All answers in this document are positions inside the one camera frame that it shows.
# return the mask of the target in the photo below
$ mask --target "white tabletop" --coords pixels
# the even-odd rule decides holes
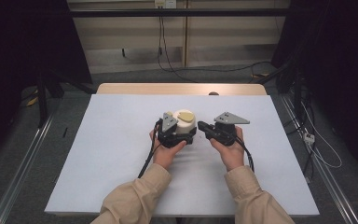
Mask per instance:
[[[289,215],[318,215],[269,96],[93,95],[46,212],[98,214],[103,198],[137,177],[150,149],[148,133],[163,112],[188,109],[213,123],[228,111],[251,121],[243,128],[255,174]],[[157,217],[232,216],[235,204],[217,151],[198,131],[170,169],[172,183],[158,201]]]

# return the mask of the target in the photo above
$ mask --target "black cable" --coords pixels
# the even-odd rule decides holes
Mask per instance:
[[[162,17],[159,18],[159,42],[158,42],[158,53],[159,53],[159,50],[161,48],[161,29],[162,29],[162,39],[164,41],[164,50],[165,50],[165,57],[167,58],[167,62],[168,62],[168,65],[170,66],[171,70],[166,70],[164,69],[162,66],[161,66],[161,63],[159,61],[159,55],[158,55],[158,65],[159,67],[163,70],[163,71],[166,71],[166,72],[173,72],[177,77],[181,78],[182,80],[185,80],[185,81],[189,81],[189,82],[194,82],[194,83],[198,83],[197,81],[195,80],[192,80],[190,78],[186,78],[186,77],[182,77],[180,76],[179,74],[177,74],[177,72],[172,68],[171,66],[171,62],[170,62],[170,58],[168,57],[168,52],[167,52],[167,43],[165,41],[165,27],[164,27],[164,19]]]
[[[141,172],[138,174],[138,178],[141,178],[142,175],[144,175],[147,166],[149,165],[150,161],[152,160],[154,152],[161,145],[161,144],[159,144],[156,148],[154,148],[154,143],[155,143],[155,140],[156,140],[157,127],[161,122],[162,122],[162,119],[159,119],[155,124],[155,127],[153,129],[152,146],[150,147],[149,155],[147,156],[147,159],[145,161],[144,167],[142,167]]]
[[[240,144],[240,146],[243,148],[243,150],[246,152],[246,155],[248,156],[249,166],[251,167],[252,171],[255,172],[255,166],[253,163],[252,155],[249,152],[248,148],[245,146],[245,143],[240,139],[238,136],[236,136],[235,141]]]
[[[170,66],[171,70],[165,69],[161,66],[161,62],[159,60],[159,55],[160,55],[160,50],[161,50],[161,37],[163,39],[164,42],[164,51],[165,51],[165,56],[167,58],[168,61],[168,65]],[[161,70],[165,71],[165,72],[174,72],[179,78],[184,79],[186,81],[191,81],[191,82],[195,82],[198,83],[195,80],[189,79],[189,78],[185,78],[180,76],[179,74],[177,74],[176,72],[179,71],[207,71],[207,72],[235,72],[235,71],[240,71],[240,70],[244,70],[247,68],[251,68],[252,69],[252,79],[253,80],[253,76],[255,75],[253,72],[253,67],[255,65],[261,64],[261,63],[269,63],[271,64],[271,62],[258,62],[258,63],[253,63],[251,65],[247,65],[241,68],[234,68],[234,69],[227,69],[227,70],[219,70],[219,69],[206,69],[206,68],[181,68],[181,69],[173,69],[171,62],[170,62],[170,58],[168,57],[168,53],[167,53],[167,44],[166,44],[166,40],[165,40],[165,26],[164,26],[164,19],[162,17],[159,18],[159,41],[158,41],[158,66],[160,67]]]

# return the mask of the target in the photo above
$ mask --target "beige sleeve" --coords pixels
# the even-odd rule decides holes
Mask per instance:
[[[235,223],[294,223],[274,197],[260,188],[249,166],[231,170],[225,179],[237,204]]]
[[[115,188],[103,200],[96,223],[149,223],[158,197],[171,182],[171,175],[153,163],[145,174]]]

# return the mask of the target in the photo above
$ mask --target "finger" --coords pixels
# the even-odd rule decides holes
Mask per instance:
[[[235,130],[237,131],[237,136],[242,140],[243,142],[243,130],[242,128],[235,126]]]
[[[223,144],[219,143],[216,139],[211,138],[210,140],[211,145],[216,148],[216,150],[220,153],[220,154],[224,154],[228,148],[226,148],[225,146],[223,146]]]
[[[173,155],[175,155],[180,150],[182,150],[182,148],[184,148],[186,146],[186,144],[187,144],[187,142],[185,140],[183,140],[182,142],[178,143],[176,146],[172,147],[170,149],[170,151],[173,153]]]
[[[153,140],[153,132],[154,132],[154,130],[150,131],[150,133],[149,133],[149,136],[150,136],[151,140]]]

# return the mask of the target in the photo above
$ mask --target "power cord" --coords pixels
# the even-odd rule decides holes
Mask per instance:
[[[301,103],[301,105],[304,107],[305,109],[305,113],[307,114],[308,119],[310,120],[310,114],[308,113],[306,107],[304,106],[303,103]],[[312,126],[313,130],[324,140],[324,142],[333,150],[333,152],[336,154],[336,156],[339,159],[339,165],[332,165],[330,163],[328,163],[327,161],[325,161],[322,156],[319,153],[316,153],[315,149],[312,148],[312,146],[310,145],[310,143],[306,143],[309,145],[310,150],[315,154],[315,157],[318,158],[321,162],[323,162],[325,165],[332,167],[332,168],[339,168],[342,166],[342,159],[339,157],[338,153],[336,152],[336,150],[322,137],[322,135],[318,132],[318,130],[315,128],[313,122],[310,120],[310,125]]]
[[[171,70],[164,69],[164,68],[161,66],[161,63],[160,63],[160,61],[159,61],[159,54],[160,54],[160,50],[161,50],[161,36],[162,36],[162,39],[163,39],[163,41],[164,41],[165,57],[167,58],[168,65],[170,66]],[[159,65],[159,67],[160,67],[163,71],[173,72],[177,77],[181,78],[182,80],[190,81],[190,82],[194,82],[194,83],[198,83],[197,81],[195,81],[195,80],[193,80],[193,79],[180,76],[180,75],[177,74],[177,72],[172,68],[172,65],[171,65],[171,62],[170,62],[170,58],[168,57],[168,52],[167,52],[167,43],[166,43],[166,41],[165,41],[164,19],[163,19],[162,17],[159,17],[158,65]]]
[[[160,54],[161,54],[161,38],[162,41],[164,43],[164,51],[165,51],[165,57],[167,59],[168,65],[170,67],[170,69],[166,69],[163,68],[160,62]],[[199,83],[198,81],[195,81],[193,79],[190,78],[186,78],[186,77],[182,77],[180,76],[177,72],[179,71],[207,71],[207,72],[235,72],[235,71],[240,71],[240,70],[245,70],[250,68],[251,69],[251,80],[248,83],[251,83],[254,79],[255,76],[258,76],[258,74],[255,74],[254,72],[254,66],[261,64],[261,63],[269,63],[271,64],[271,62],[258,62],[258,63],[253,63],[251,65],[247,65],[241,68],[234,68],[234,69],[227,69],[227,70],[220,70],[220,69],[206,69],[206,68],[182,68],[182,69],[173,69],[172,65],[171,65],[171,61],[170,58],[168,56],[168,51],[167,51],[167,43],[165,40],[165,26],[164,26],[164,19],[162,17],[159,17],[159,40],[158,40],[158,66],[160,67],[161,70],[165,71],[165,72],[174,72],[175,75],[183,80],[186,81],[190,81],[190,82],[194,82],[194,83]]]

